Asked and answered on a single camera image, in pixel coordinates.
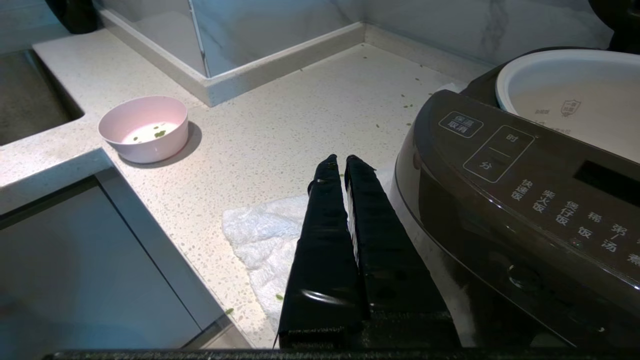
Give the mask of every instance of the cabinet door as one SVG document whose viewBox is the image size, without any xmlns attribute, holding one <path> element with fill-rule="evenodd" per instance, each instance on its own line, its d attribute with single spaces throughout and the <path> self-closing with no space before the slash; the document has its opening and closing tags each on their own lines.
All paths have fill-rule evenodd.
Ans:
<svg viewBox="0 0 640 360">
<path fill-rule="evenodd" d="M 199 332 L 99 187 L 0 230 L 0 359 L 179 348 Z"/>
</svg>

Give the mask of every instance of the sink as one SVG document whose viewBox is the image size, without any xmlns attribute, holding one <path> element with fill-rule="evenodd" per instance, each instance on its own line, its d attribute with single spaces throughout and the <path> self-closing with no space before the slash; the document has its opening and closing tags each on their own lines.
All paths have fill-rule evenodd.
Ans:
<svg viewBox="0 0 640 360">
<path fill-rule="evenodd" d="M 0 146 L 83 115 L 33 50 L 0 54 Z"/>
</svg>

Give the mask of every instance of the rice cooker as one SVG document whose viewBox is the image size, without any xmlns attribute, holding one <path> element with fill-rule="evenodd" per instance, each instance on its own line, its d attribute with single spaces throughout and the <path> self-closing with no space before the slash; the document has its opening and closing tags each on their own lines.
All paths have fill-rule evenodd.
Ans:
<svg viewBox="0 0 640 360">
<path fill-rule="evenodd" d="M 422 107 L 390 200 L 466 346 L 640 344 L 640 56 L 527 54 Z"/>
</svg>

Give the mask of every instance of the pink bowl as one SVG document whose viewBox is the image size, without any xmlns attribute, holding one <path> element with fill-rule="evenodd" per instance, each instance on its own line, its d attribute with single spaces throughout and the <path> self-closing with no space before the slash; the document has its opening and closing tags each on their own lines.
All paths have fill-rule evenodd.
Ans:
<svg viewBox="0 0 640 360">
<path fill-rule="evenodd" d="M 106 113 L 98 132 L 121 157 L 153 163 L 179 152 L 188 137 L 187 107 L 172 97 L 147 96 L 123 102 Z"/>
</svg>

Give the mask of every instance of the white speckled countertop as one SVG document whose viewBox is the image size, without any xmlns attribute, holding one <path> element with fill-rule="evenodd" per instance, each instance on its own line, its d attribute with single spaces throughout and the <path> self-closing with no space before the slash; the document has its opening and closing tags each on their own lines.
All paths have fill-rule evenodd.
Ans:
<svg viewBox="0 0 640 360">
<path fill-rule="evenodd" d="M 117 168 L 254 347 L 271 347 L 275 334 L 222 234 L 223 211 L 304 194 L 331 153 L 392 161 L 429 93 L 456 82 L 361 44 L 209 108 L 106 30 L 35 49 L 86 115 L 0 147 L 0 214 Z M 166 161 L 126 163 L 97 123 L 153 94 L 187 104 L 192 139 Z"/>
</svg>

